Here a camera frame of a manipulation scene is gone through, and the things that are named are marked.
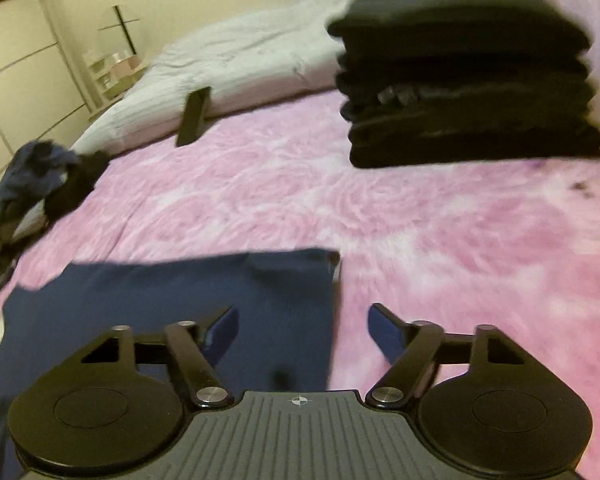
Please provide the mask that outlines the navy blue garment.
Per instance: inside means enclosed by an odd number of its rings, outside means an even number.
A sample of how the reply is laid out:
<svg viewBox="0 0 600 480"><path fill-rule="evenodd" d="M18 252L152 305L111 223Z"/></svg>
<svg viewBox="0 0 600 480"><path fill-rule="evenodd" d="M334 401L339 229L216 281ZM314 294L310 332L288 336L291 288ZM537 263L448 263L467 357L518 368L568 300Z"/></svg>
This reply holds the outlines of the navy blue garment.
<svg viewBox="0 0 600 480"><path fill-rule="evenodd" d="M231 308L239 314L237 337L216 367L231 392L326 390L339 260L334 250L311 248L70 264L38 290L14 288L0 345L0 479L21 474L6 428L12 399L116 325L158 334Z"/></svg>

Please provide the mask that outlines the pile of dark clothes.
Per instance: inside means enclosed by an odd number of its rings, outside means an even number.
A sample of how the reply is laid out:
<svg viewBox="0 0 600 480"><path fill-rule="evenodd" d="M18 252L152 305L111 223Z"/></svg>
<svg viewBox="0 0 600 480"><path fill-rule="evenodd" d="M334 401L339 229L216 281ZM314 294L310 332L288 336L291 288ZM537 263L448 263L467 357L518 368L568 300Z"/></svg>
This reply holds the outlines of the pile of dark clothes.
<svg viewBox="0 0 600 480"><path fill-rule="evenodd" d="M0 181L0 292L21 255L82 205L109 162L104 151L78 154L53 141L16 151Z"/></svg>

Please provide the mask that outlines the stack of folded dark clothes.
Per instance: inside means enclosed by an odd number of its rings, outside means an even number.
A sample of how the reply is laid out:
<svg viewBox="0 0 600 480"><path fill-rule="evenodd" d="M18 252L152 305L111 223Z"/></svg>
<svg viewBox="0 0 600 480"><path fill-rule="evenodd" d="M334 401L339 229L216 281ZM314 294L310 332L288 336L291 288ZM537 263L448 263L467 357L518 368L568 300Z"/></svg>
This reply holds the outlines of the stack of folded dark clothes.
<svg viewBox="0 0 600 480"><path fill-rule="evenodd" d="M547 0L354 0L327 30L356 168L600 158L591 38Z"/></svg>

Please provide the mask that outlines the pink floral blanket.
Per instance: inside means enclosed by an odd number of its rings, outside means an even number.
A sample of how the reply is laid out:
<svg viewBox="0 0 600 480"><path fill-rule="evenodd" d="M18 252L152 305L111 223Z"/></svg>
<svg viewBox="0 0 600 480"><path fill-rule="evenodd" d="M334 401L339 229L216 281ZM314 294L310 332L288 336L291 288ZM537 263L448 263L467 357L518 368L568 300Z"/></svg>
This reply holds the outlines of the pink floral blanket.
<svg viewBox="0 0 600 480"><path fill-rule="evenodd" d="M366 389L385 370L366 332L374 302L450 332L496 325L588 404L580 471L600 479L600 159L359 170L340 104L316 94L115 159L12 286L39 289L71 263L333 249L332 388Z"/></svg>

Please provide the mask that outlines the black smartphone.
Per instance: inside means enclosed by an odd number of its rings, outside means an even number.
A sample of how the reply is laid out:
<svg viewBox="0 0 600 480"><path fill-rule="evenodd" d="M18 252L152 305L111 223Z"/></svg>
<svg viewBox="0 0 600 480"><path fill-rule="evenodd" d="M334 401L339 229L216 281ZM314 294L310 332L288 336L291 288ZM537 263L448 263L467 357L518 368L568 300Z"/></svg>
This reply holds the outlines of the black smartphone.
<svg viewBox="0 0 600 480"><path fill-rule="evenodd" d="M200 88L189 93L175 141L178 148L196 142L204 133L204 122L210 99L210 87Z"/></svg>

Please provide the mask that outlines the cream dressing table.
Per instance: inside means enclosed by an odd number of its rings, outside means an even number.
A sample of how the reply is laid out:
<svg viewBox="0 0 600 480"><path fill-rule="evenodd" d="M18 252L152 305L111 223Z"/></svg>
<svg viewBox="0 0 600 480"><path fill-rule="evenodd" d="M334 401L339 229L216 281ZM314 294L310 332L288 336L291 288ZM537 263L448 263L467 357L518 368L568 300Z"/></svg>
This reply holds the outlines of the cream dressing table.
<svg viewBox="0 0 600 480"><path fill-rule="evenodd" d="M137 54L122 56L92 51L85 53L83 59L102 101L102 105L91 114L90 122L120 102L125 93L140 81L148 67Z"/></svg>

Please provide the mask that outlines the pink box on table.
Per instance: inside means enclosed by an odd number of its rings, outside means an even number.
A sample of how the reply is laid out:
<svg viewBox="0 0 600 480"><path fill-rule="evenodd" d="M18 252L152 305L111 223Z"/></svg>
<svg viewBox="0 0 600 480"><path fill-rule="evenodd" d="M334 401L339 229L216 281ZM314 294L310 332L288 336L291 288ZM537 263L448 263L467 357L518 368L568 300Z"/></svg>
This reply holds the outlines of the pink box on table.
<svg viewBox="0 0 600 480"><path fill-rule="evenodd" d="M117 61L114 61L114 64L111 65L110 74L118 79L132 76L140 67L140 64L142 64L142 61L137 55L131 55L127 58L119 58Z"/></svg>

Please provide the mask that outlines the white striped duvet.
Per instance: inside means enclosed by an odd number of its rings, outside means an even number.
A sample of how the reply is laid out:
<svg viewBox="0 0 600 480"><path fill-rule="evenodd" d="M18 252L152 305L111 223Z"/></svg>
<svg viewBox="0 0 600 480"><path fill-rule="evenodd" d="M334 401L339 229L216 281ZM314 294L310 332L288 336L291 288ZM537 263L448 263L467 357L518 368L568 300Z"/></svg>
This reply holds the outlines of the white striped duvet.
<svg viewBox="0 0 600 480"><path fill-rule="evenodd" d="M117 155L161 139L202 88L211 90L211 118L334 88L343 46L326 28L352 2L290 0L190 32L163 48L73 151Z"/></svg>

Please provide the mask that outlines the round mirror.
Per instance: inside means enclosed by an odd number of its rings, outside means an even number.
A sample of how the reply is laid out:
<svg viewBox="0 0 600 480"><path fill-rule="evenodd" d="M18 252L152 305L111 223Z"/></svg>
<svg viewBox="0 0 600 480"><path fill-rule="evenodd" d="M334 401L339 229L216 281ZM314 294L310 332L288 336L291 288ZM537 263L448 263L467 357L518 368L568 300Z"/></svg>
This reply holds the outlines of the round mirror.
<svg viewBox="0 0 600 480"><path fill-rule="evenodd" d="M108 6L100 14L96 29L98 46L102 52L120 58L146 55L146 34L140 16L126 4Z"/></svg>

